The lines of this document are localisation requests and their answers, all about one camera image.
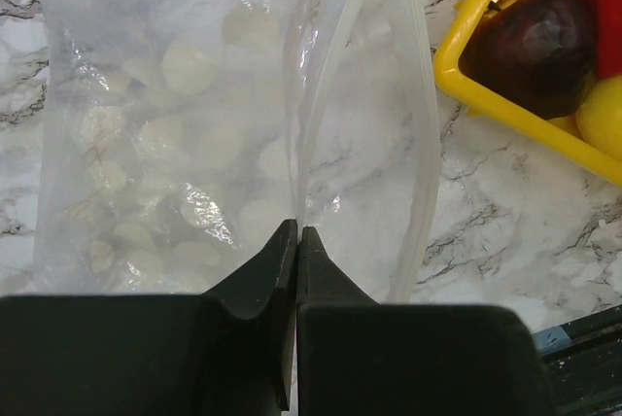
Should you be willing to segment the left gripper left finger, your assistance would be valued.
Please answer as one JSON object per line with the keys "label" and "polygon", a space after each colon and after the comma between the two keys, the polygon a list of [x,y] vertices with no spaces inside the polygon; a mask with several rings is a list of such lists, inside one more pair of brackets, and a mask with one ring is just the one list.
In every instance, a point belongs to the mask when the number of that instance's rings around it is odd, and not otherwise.
{"label": "left gripper left finger", "polygon": [[278,415],[291,402],[297,224],[196,295],[1,301],[5,415]]}

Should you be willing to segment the clear zip top bag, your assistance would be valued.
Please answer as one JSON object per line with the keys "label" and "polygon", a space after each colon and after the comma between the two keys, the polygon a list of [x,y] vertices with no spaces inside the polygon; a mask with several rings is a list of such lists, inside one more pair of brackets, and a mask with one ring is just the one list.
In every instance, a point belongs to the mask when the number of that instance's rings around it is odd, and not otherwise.
{"label": "clear zip top bag", "polygon": [[405,302],[438,192],[423,0],[45,0],[48,294],[198,293],[278,225]]}

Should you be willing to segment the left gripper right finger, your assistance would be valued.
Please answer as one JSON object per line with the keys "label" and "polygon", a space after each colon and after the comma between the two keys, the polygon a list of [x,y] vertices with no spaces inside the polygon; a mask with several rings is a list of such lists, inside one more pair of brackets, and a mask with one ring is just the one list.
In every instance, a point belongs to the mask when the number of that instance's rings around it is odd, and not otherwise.
{"label": "left gripper right finger", "polygon": [[552,415],[534,341],[491,305],[380,304],[306,228],[298,252],[302,415]]}

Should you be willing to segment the yellow lemon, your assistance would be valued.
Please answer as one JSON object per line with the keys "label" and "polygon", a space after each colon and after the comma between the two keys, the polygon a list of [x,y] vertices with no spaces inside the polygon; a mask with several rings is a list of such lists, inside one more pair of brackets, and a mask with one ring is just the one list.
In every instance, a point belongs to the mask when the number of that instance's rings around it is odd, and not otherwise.
{"label": "yellow lemon", "polygon": [[597,82],[576,113],[549,123],[620,160],[621,77]]}

